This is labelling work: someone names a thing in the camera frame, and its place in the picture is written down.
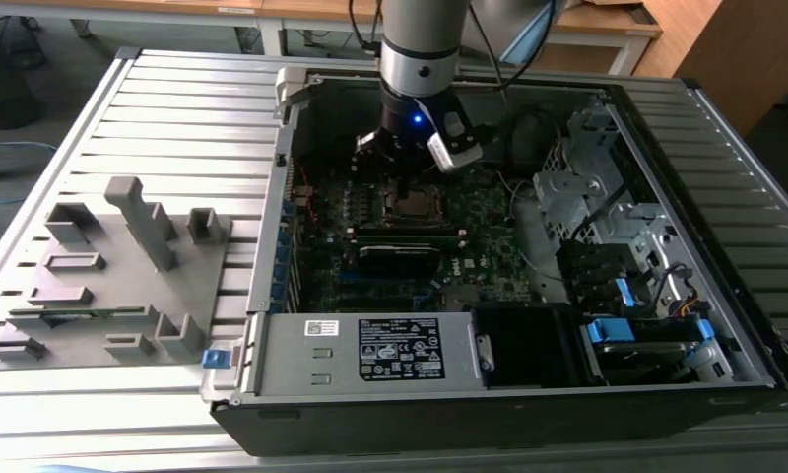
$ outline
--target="small circuit board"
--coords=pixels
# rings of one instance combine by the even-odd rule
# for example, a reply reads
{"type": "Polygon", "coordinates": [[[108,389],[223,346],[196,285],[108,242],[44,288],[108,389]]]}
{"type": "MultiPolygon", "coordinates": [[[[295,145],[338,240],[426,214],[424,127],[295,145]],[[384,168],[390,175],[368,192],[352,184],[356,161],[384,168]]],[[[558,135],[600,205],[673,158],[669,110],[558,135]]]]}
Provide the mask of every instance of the small circuit board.
{"type": "Polygon", "coordinates": [[[411,182],[296,171],[302,311],[459,311],[532,300],[494,169],[431,169],[411,182]]]}

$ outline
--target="white sticker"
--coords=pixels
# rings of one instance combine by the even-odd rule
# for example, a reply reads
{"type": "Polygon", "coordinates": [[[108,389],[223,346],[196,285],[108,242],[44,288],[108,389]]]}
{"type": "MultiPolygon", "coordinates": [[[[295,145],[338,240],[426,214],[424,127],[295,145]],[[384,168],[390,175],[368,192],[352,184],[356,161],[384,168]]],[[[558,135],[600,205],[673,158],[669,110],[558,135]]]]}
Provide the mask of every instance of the white sticker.
{"type": "Polygon", "coordinates": [[[307,337],[336,337],[339,336],[339,321],[308,320],[304,334],[307,337]]]}
{"type": "Polygon", "coordinates": [[[239,13],[242,15],[254,15],[254,8],[219,7],[217,10],[220,13],[239,13]]]}

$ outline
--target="black cable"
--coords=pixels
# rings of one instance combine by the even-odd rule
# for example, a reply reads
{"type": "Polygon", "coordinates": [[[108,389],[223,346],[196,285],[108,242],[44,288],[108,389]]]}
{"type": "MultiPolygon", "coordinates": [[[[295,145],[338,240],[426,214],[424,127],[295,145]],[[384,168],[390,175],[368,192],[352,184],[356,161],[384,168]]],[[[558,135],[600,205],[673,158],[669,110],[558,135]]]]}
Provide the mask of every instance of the black cable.
{"type": "Polygon", "coordinates": [[[380,19],[382,13],[383,13],[383,0],[378,0],[378,11],[374,14],[374,25],[371,26],[371,44],[374,44],[375,38],[378,37],[378,20],[380,19]]]}
{"type": "MultiPolygon", "coordinates": [[[[494,48],[490,45],[490,40],[487,39],[487,34],[484,33],[484,28],[482,27],[482,22],[479,20],[479,16],[476,15],[476,9],[474,8],[474,4],[470,6],[471,10],[471,18],[474,18],[474,25],[476,25],[476,29],[479,30],[479,34],[482,36],[482,42],[484,42],[484,47],[487,48],[487,57],[490,58],[490,64],[494,66],[494,72],[496,73],[496,86],[502,86],[504,80],[502,79],[502,69],[499,69],[499,61],[496,60],[496,54],[494,54],[494,48]]],[[[500,89],[499,92],[502,93],[502,101],[504,102],[504,107],[508,109],[508,94],[506,93],[504,89],[500,89]]]]}
{"type": "Polygon", "coordinates": [[[359,40],[359,45],[363,46],[363,49],[371,49],[371,44],[363,38],[363,34],[359,33],[359,26],[356,25],[356,16],[354,15],[354,2],[356,0],[347,1],[347,13],[351,17],[351,27],[354,28],[354,34],[356,35],[356,39],[359,40]]]}
{"type": "Polygon", "coordinates": [[[578,227],[575,227],[575,230],[572,230],[572,233],[570,235],[570,239],[575,239],[575,237],[578,237],[578,234],[580,234],[580,231],[590,224],[592,224],[596,220],[599,220],[602,215],[604,215],[604,212],[607,212],[610,210],[610,208],[614,206],[614,204],[619,200],[619,197],[622,197],[627,191],[628,191],[628,186],[626,184],[622,184],[619,186],[619,188],[614,191],[614,193],[610,194],[607,199],[604,199],[604,202],[602,203],[599,208],[595,209],[595,211],[587,216],[587,218],[580,221],[580,224],[578,224],[578,227]]]}
{"type": "Polygon", "coordinates": [[[520,78],[520,76],[526,73],[526,71],[528,70],[528,68],[534,64],[535,59],[540,55],[540,51],[543,49],[543,46],[547,43],[547,36],[550,35],[550,31],[552,30],[552,20],[555,19],[556,10],[558,10],[558,0],[552,0],[550,3],[550,21],[547,22],[547,28],[543,31],[543,37],[540,38],[540,43],[538,44],[538,47],[535,48],[535,52],[532,52],[531,56],[528,57],[528,60],[526,61],[523,66],[518,69],[518,71],[514,73],[514,75],[508,78],[508,80],[504,81],[502,84],[499,84],[495,87],[496,90],[502,91],[502,90],[507,89],[508,86],[511,86],[514,81],[516,81],[520,78]]]}
{"type": "Polygon", "coordinates": [[[655,312],[658,310],[659,297],[662,296],[662,290],[666,287],[666,279],[669,279],[669,276],[671,275],[671,273],[674,273],[678,269],[686,268],[686,267],[687,267],[686,264],[683,264],[681,262],[674,262],[669,265],[669,267],[662,272],[662,275],[659,276],[659,281],[656,281],[655,294],[652,295],[652,301],[648,304],[648,312],[655,312]]]}
{"type": "Polygon", "coordinates": [[[516,136],[516,130],[523,123],[523,118],[531,116],[538,120],[540,125],[544,122],[548,122],[551,129],[555,129],[555,138],[562,139],[562,124],[555,116],[548,110],[535,104],[524,104],[522,105],[511,114],[507,115],[504,119],[504,123],[500,126],[502,133],[503,133],[503,144],[504,144],[504,161],[510,164],[514,163],[514,137],[516,136]]]}
{"type": "Polygon", "coordinates": [[[681,302],[681,304],[678,305],[678,308],[674,310],[674,312],[670,313],[670,315],[681,314],[681,311],[683,310],[683,308],[689,304],[693,304],[698,300],[698,289],[695,289],[695,286],[693,286],[693,283],[689,282],[689,278],[683,278],[683,286],[686,286],[686,289],[689,289],[690,296],[689,296],[689,298],[686,298],[681,302]]]}

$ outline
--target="warning label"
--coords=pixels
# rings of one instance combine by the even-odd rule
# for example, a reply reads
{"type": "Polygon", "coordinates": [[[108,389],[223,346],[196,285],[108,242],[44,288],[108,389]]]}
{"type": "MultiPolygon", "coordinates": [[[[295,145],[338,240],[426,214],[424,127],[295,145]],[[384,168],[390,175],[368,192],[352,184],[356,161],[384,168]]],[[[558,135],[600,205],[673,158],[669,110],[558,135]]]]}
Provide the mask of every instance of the warning label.
{"type": "Polygon", "coordinates": [[[360,320],[359,376],[367,381],[443,379],[438,318],[360,320]]]}

